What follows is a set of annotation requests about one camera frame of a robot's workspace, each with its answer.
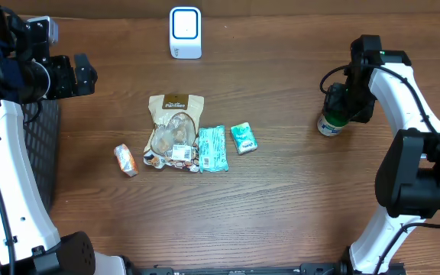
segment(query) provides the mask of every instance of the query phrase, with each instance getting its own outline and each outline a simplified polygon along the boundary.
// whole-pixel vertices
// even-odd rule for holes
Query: green tissue pack
[[[199,172],[228,171],[225,126],[199,129]]]
[[[257,141],[249,122],[230,128],[238,154],[245,154],[257,149]]]

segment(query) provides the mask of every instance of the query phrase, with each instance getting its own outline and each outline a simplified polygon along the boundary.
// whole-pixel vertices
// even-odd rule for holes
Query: white plug-in air freshener
[[[202,56],[202,14],[198,8],[176,7],[169,14],[171,55],[178,59]]]

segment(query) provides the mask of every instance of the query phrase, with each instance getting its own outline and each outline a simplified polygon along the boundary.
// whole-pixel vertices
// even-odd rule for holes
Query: small candy wrapper
[[[129,176],[135,176],[138,174],[138,168],[135,164],[134,157],[131,156],[130,150],[127,145],[118,145],[115,148],[115,156],[118,159],[120,168]]]
[[[257,149],[257,141],[248,122],[230,127],[238,154],[245,154]]]
[[[199,129],[199,171],[228,171],[225,126]]]

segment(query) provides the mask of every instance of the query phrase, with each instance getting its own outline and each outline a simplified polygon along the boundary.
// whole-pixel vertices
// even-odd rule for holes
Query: small orange package
[[[120,164],[120,168],[123,172],[129,176],[138,175],[137,164],[135,164],[134,157],[131,156],[131,152],[127,145],[118,145],[115,148],[115,156],[118,159],[118,163]]]

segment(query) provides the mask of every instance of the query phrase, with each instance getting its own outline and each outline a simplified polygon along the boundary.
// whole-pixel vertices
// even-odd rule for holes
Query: brown package label
[[[162,102],[162,109],[188,109],[189,95],[165,95]]]

